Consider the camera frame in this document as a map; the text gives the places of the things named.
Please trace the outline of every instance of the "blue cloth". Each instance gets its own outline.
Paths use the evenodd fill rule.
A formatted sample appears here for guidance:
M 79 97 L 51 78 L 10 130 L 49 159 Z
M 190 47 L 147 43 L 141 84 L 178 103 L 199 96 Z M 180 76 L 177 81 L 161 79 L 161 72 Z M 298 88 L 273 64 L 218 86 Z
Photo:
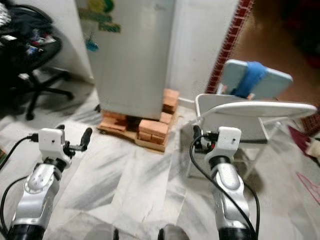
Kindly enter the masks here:
M 251 93 L 252 89 L 259 83 L 266 75 L 267 68 L 257 61 L 248 61 L 248 68 L 246 73 L 239 83 L 238 87 L 232 90 L 231 95 L 246 99 Z

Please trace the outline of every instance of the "light blue board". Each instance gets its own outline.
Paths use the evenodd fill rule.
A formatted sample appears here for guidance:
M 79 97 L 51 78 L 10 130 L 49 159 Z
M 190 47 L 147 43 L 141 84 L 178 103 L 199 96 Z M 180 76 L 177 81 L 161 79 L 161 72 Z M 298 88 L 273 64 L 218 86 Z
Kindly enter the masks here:
M 226 61 L 221 84 L 227 86 L 224 94 L 229 95 L 241 82 L 247 72 L 248 64 L 245 61 L 230 59 Z M 267 74 L 251 91 L 254 99 L 274 98 L 281 94 L 293 83 L 293 78 L 284 72 L 267 68 Z

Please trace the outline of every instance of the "sticker on refrigerator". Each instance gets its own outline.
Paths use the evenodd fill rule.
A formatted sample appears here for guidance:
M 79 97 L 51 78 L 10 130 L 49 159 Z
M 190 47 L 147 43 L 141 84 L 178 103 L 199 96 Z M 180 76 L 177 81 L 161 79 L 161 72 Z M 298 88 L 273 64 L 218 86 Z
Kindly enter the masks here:
M 113 0 L 86 0 L 87 8 L 78 8 L 82 20 L 98 22 L 98 29 L 104 32 L 120 33 L 121 25 L 114 23 L 110 13 L 115 8 Z

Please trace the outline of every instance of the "refrigerator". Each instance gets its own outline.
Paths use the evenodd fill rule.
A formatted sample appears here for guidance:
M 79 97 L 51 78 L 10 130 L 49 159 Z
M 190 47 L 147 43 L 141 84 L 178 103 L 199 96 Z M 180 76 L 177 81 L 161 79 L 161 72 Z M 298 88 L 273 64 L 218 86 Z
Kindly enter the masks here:
M 103 110 L 159 119 L 176 0 L 76 0 Z

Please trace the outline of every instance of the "red brick border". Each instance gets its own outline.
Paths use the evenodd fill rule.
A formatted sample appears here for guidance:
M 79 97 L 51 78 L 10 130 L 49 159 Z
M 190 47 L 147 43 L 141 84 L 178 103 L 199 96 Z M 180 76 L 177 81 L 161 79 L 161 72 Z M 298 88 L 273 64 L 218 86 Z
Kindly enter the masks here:
M 317 134 L 320 131 L 320 112 L 302 118 L 302 125 L 305 134 L 307 134 L 308 136 Z
M 215 61 L 215 65 L 211 73 L 208 86 L 206 88 L 207 94 L 213 94 L 216 92 L 225 62 L 230 57 L 232 49 L 236 44 L 240 30 L 248 14 L 250 13 L 253 7 L 253 4 L 254 4 L 254 0 L 240 0 L 239 5 L 234 13 L 228 32 L 224 38 L 222 48 Z

